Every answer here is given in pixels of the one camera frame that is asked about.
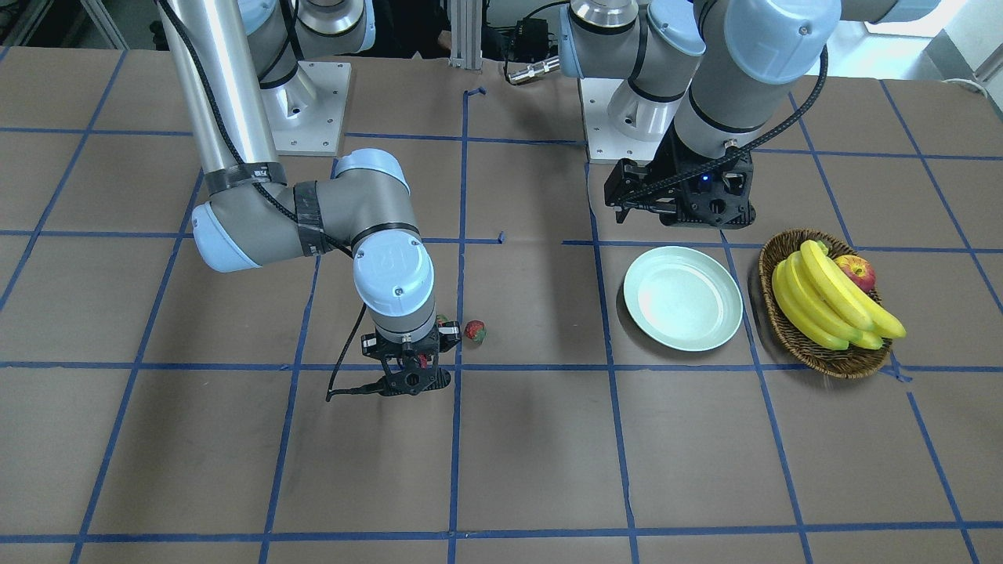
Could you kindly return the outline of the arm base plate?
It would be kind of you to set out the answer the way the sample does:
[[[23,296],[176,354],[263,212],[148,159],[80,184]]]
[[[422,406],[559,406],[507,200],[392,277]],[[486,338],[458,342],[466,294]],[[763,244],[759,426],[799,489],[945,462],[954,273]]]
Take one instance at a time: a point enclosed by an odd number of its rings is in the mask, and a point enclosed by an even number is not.
[[[260,90],[277,154],[337,156],[352,74],[347,62],[303,61],[283,85]]]
[[[667,103],[645,99],[620,79],[584,78],[579,85],[588,161],[613,165],[630,158],[650,163],[681,99]]]

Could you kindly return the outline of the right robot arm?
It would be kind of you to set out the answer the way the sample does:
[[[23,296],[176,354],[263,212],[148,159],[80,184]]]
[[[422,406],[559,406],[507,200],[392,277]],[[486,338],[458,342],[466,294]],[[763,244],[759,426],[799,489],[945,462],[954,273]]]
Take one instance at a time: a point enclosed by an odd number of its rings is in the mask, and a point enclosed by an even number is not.
[[[365,356],[433,367],[459,332],[436,318],[436,273],[397,159],[355,150],[329,181],[291,183],[279,158],[339,139],[335,92],[308,58],[372,47],[372,2],[161,1],[158,11],[208,188],[193,214],[205,263],[228,273],[349,254],[375,326]]]

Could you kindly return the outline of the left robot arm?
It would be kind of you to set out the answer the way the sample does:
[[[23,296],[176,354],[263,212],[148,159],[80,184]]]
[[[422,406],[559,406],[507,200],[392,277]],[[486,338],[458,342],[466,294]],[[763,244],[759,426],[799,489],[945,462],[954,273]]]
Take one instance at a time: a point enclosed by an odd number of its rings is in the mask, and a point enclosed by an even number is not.
[[[574,78],[619,79],[611,117],[638,136],[641,112],[672,110],[654,157],[621,158],[604,185],[617,222],[741,229],[755,221],[751,153],[795,124],[827,78],[838,22],[923,18],[935,1],[570,1],[559,61]]]

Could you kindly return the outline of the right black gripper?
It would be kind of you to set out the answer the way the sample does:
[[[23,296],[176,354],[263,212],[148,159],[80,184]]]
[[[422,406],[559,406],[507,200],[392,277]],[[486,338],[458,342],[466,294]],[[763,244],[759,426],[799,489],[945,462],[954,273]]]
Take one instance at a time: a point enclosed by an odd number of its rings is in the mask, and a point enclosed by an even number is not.
[[[436,326],[420,339],[405,336],[401,342],[391,342],[379,332],[365,334],[361,337],[362,354],[365,357],[379,360],[381,367],[387,362],[394,371],[406,364],[440,364],[438,356],[447,353],[462,342],[462,329],[456,321],[437,321]]]

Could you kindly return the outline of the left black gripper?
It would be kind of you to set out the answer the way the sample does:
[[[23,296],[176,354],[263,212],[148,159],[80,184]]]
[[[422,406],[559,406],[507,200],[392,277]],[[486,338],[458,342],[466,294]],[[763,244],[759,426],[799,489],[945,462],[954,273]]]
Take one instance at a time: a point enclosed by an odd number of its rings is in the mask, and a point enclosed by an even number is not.
[[[708,172],[741,157],[741,148],[727,140],[721,157],[706,157],[691,150],[674,129],[659,144],[649,165],[630,158],[620,158],[604,183],[604,203],[614,210],[616,220],[625,220],[631,210],[666,215],[675,210],[671,186]],[[647,196],[640,195],[647,179]]]

